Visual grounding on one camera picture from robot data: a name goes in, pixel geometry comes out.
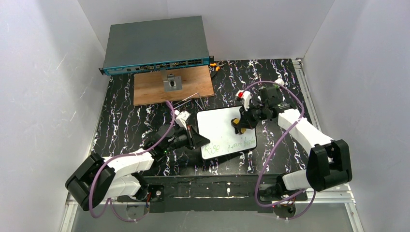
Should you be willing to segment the yellow black whiteboard eraser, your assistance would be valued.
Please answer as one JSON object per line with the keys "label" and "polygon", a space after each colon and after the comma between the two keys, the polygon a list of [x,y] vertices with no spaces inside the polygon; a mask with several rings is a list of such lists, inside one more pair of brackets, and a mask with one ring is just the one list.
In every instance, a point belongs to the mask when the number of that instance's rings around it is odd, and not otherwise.
{"label": "yellow black whiteboard eraser", "polygon": [[246,128],[242,128],[240,125],[240,119],[239,118],[234,118],[231,120],[231,125],[234,127],[234,132],[235,134],[244,134],[246,132]]}

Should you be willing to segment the white whiteboard black frame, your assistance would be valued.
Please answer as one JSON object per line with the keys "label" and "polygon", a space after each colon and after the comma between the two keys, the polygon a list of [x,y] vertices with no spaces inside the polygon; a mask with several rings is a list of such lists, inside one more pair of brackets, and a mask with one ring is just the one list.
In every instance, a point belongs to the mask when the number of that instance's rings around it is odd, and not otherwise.
{"label": "white whiteboard black frame", "polygon": [[244,134],[236,134],[231,120],[240,117],[240,107],[200,111],[196,115],[198,133],[210,143],[201,147],[203,159],[213,159],[257,147],[256,130],[247,129]]}

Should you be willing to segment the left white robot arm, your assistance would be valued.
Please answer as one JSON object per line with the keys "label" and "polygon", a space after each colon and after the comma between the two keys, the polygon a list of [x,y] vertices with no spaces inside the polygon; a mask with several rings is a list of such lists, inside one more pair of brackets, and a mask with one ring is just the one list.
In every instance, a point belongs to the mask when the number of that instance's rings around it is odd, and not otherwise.
{"label": "left white robot arm", "polygon": [[114,159],[97,153],[89,155],[67,179],[65,188],[84,211],[107,198],[132,196],[142,200],[149,184],[139,172],[148,171],[171,151],[183,147],[196,150],[209,143],[191,125],[184,128],[165,124],[132,156]]}

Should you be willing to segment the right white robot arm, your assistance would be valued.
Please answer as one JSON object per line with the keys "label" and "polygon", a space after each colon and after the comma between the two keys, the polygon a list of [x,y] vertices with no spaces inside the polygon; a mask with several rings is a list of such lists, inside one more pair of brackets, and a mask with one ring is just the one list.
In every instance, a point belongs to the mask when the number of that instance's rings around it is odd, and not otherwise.
{"label": "right white robot arm", "polygon": [[244,134],[259,122],[275,119],[309,153],[305,169],[280,175],[266,193],[284,194],[307,188],[322,191],[352,180],[350,150],[344,140],[334,140],[315,128],[295,106],[283,101],[277,87],[263,87],[259,96],[260,101],[253,104],[249,91],[237,92],[236,99],[242,106],[240,116],[231,121],[235,133]]}

